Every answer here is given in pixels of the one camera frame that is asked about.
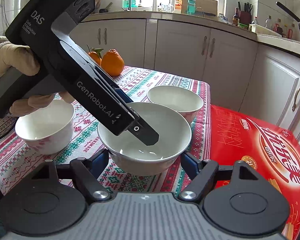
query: large white bowl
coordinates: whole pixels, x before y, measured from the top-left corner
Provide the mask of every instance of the large white bowl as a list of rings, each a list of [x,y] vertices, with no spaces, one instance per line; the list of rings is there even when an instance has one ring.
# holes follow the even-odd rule
[[[115,136],[99,123],[100,140],[113,153],[112,160],[125,172],[151,176],[165,171],[191,141],[188,122],[176,111],[159,104],[132,102],[127,105],[159,134],[159,141],[146,146],[129,131]]]
[[[30,148],[43,155],[61,151],[73,134],[74,106],[62,99],[55,99],[45,108],[20,117],[16,134]]]
[[[153,103],[172,108],[181,114],[188,123],[192,123],[203,107],[202,98],[191,90],[176,86],[156,86],[147,96]]]

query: knife block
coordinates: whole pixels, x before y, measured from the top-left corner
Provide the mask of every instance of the knife block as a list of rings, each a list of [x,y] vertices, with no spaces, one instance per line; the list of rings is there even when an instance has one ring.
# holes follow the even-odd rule
[[[251,24],[251,14],[245,11],[239,11],[240,23],[248,25]]]

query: bowl with pink floral pattern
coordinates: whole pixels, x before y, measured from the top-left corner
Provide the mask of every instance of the bowl with pink floral pattern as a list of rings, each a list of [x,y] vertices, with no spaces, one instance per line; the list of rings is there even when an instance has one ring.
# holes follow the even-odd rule
[[[73,135],[74,106],[62,99],[18,119],[16,134],[31,149],[51,155],[64,149]]]
[[[189,124],[203,107],[202,98],[191,90],[176,86],[156,86],[147,93],[152,103],[172,108],[181,114]]]

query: hand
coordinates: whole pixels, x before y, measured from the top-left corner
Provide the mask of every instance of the hand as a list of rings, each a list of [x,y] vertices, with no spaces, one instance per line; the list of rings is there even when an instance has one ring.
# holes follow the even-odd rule
[[[0,77],[11,66],[27,76],[36,75],[40,70],[40,65],[28,46],[6,44],[0,48]],[[59,95],[67,103],[74,101],[74,98],[66,91],[59,92]],[[10,113],[15,116],[30,114],[39,108],[47,107],[54,96],[55,94],[48,96],[34,95],[30,96],[29,99],[17,100],[10,107]]]

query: red packaging box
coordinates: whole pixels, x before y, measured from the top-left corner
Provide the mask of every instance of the red packaging box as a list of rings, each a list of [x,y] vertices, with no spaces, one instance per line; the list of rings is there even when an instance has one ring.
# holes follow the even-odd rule
[[[300,232],[300,145],[289,130],[211,105],[210,158],[220,165],[244,160],[279,190],[290,204],[282,234]],[[228,184],[219,181],[216,187]]]

